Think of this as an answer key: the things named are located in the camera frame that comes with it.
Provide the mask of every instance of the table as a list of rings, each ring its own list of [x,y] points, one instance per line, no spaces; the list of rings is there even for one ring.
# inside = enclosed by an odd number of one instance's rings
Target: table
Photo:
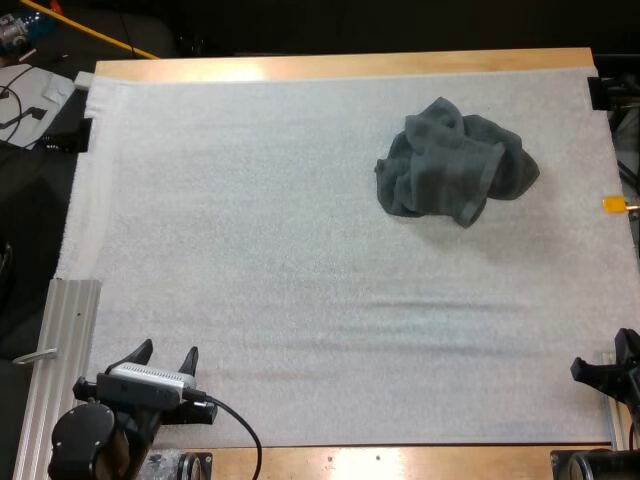
[[[269,81],[305,78],[463,73],[593,66],[588,48],[488,50],[301,57],[98,62],[96,74],[131,81]],[[261,478],[449,480],[551,478],[553,449],[603,445],[381,446],[267,448]],[[214,477],[251,478],[250,448],[214,449]]]

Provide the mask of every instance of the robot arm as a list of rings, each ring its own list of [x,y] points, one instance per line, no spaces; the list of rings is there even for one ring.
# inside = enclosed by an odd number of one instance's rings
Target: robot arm
[[[52,480],[131,480],[160,425],[213,424],[215,403],[185,398],[195,391],[198,349],[191,348],[177,372],[147,366],[152,352],[146,340],[95,383],[78,379],[73,393],[87,403],[53,429]]]

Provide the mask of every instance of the metal bracket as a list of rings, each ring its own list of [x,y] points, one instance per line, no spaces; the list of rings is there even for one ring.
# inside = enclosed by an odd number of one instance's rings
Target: metal bracket
[[[46,350],[42,350],[41,352],[33,352],[27,355],[22,355],[21,357],[14,358],[12,363],[14,365],[28,365],[30,363],[35,363],[38,360],[48,360],[50,358],[56,358],[57,356],[57,348],[48,348]]]

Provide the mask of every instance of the wooden table edge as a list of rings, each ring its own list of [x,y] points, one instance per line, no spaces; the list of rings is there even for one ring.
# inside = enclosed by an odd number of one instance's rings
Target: wooden table edge
[[[154,83],[267,81],[593,67],[588,48],[100,61],[96,74]]]

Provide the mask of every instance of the gray towel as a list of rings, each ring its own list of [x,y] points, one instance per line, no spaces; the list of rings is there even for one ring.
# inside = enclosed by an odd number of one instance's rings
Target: gray towel
[[[463,227],[475,222],[487,197],[517,198],[539,174],[518,135],[479,115],[462,117],[442,97],[406,118],[375,171],[387,213],[449,215]]]

